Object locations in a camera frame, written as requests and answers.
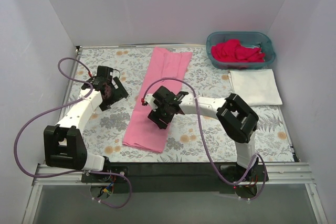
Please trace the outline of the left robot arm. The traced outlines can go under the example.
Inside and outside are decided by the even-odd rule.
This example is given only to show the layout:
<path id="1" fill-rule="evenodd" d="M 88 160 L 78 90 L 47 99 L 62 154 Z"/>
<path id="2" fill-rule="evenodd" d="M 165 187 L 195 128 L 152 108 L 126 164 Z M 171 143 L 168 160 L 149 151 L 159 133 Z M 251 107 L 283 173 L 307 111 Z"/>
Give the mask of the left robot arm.
<path id="1" fill-rule="evenodd" d="M 91 116 L 128 97 L 114 69 L 98 66 L 82 85 L 78 103 L 55 125 L 44 130 L 45 162 L 50 167 L 102 171 L 106 158 L 87 151 L 82 133 Z"/>

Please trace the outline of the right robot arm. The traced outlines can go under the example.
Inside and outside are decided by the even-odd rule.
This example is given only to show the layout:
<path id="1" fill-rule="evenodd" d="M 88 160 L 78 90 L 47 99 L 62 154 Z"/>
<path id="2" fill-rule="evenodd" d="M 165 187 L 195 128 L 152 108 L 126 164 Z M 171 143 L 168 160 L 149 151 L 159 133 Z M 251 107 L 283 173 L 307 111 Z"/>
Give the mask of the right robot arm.
<path id="1" fill-rule="evenodd" d="M 259 120 L 256 112 L 237 94 L 227 98 L 195 98 L 193 94 L 180 91 L 174 94 L 161 86 L 153 94 L 146 94 L 143 105 L 149 105 L 148 118 L 160 129 L 166 129 L 176 114 L 200 114 L 219 120 L 224 131 L 235 142 L 237 161 L 234 167 L 222 170 L 231 181 L 242 176 L 252 181 L 257 176 L 258 157 L 255 150 L 255 133 Z"/>

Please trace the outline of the pink t shirt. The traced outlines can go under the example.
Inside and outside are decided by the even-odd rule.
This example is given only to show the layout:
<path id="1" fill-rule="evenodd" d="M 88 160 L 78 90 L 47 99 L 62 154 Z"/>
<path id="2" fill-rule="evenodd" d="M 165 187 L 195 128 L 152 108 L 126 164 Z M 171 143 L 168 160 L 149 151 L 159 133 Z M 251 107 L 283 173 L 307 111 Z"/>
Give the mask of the pink t shirt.
<path id="1" fill-rule="evenodd" d="M 122 144 L 156 153 L 163 152 L 168 124 L 177 109 L 169 104 L 180 92 L 191 52 L 154 48 Z"/>

